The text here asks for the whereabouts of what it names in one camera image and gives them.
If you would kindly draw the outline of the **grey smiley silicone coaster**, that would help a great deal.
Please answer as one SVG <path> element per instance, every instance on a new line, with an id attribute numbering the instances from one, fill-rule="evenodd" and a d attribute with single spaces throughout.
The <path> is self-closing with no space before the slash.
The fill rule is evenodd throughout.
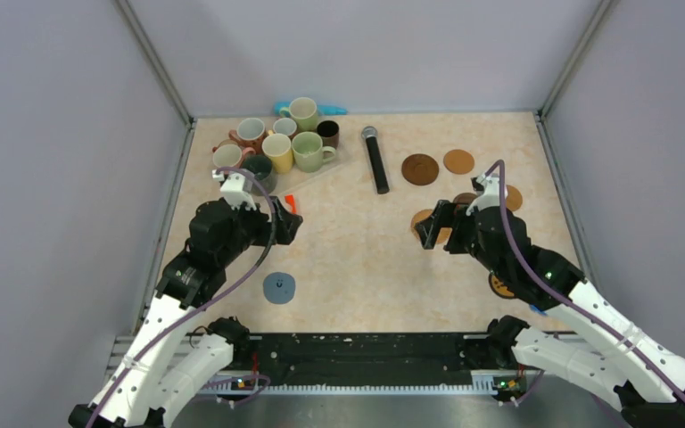
<path id="1" fill-rule="evenodd" d="M 295 295 L 295 279 L 284 272 L 268 274 L 263 281 L 263 293 L 265 299 L 276 305 L 289 303 Z"/>

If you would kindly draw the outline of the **orange black smiley coaster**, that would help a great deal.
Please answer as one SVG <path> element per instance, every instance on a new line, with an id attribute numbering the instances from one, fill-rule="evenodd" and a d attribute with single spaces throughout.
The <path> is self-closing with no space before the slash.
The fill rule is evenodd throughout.
<path id="1" fill-rule="evenodd" d="M 513 300 L 516 298 L 516 296 L 508 289 L 508 287 L 495 275 L 488 275 L 488 284 L 491 288 L 491 291 L 501 299 Z"/>

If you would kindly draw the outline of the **blue cloud shaped coaster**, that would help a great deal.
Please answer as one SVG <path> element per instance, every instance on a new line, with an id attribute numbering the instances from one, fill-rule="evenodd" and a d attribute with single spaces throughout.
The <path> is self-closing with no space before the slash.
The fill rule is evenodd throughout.
<path id="1" fill-rule="evenodd" d="M 534 313 L 537 313 L 537 314 L 539 314 L 539 315 L 541 315 L 541 316 L 543 316 L 543 317 L 546 317 L 546 316 L 547 316 L 547 314 L 546 314 L 545 311 L 542 311 L 542 310 L 538 309 L 538 308 L 537 308 L 536 306 L 534 306 L 534 305 L 531 305 L 531 304 L 530 304 L 530 305 L 529 305 L 529 308 L 530 308 L 530 310 L 531 310 L 532 312 L 534 312 Z"/>

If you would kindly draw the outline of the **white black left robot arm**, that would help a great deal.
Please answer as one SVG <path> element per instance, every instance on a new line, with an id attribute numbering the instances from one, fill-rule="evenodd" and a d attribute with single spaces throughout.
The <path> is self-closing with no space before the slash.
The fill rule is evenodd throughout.
<path id="1" fill-rule="evenodd" d="M 293 242 L 303 219 L 276 196 L 270 212 L 247 201 L 234 208 L 224 199 L 201 204 L 189 224 L 183 250 L 164 268 L 150 308 L 111 379 L 88 404 L 76 405 L 72 427 L 169 427 L 209 379 L 249 360 L 248 330 L 220 318 L 177 365 L 170 361 L 206 308 L 232 290 L 227 267 L 244 251 Z"/>

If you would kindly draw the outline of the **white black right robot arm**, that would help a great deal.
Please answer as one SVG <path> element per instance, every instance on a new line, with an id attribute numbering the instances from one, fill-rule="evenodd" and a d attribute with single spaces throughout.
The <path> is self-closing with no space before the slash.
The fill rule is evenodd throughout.
<path id="1" fill-rule="evenodd" d="M 494 365 L 533 366 L 565 379 L 632 427 L 685 427 L 685 358 L 608 303 L 566 258 L 533 244 L 522 219 L 497 202 L 440 201 L 414 228 L 426 249 L 448 230 L 448 253 L 476 259 L 517 299 L 568 325 L 589 345 L 577 349 L 505 316 L 487 343 Z"/>

